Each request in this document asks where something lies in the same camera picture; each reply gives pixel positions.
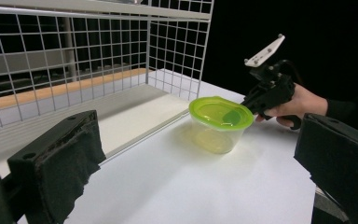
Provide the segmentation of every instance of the green lid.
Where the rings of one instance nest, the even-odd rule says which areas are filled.
[[[190,103],[189,111],[193,119],[220,131],[245,129],[254,120],[246,106],[219,96],[198,98]]]

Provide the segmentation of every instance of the black background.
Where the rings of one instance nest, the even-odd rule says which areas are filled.
[[[286,38],[268,63],[290,60],[323,97],[358,95],[358,1],[216,0],[202,80],[247,94],[258,81],[243,60],[278,34]]]

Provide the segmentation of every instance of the white wire grid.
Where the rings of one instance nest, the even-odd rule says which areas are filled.
[[[143,4],[152,15],[0,6],[0,127],[143,84],[197,98],[210,20],[159,12],[213,1]]]

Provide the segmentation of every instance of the white table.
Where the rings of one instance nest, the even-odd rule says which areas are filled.
[[[202,83],[201,96],[243,96]],[[294,158],[298,132],[254,123],[234,149],[215,155],[190,139],[189,115],[102,165],[66,223],[250,223],[311,221],[315,184]]]

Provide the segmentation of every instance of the plastic bowl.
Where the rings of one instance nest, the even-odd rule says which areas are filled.
[[[246,106],[219,96],[201,97],[192,101],[189,112],[193,120],[193,141],[217,154],[231,151],[254,120]]]

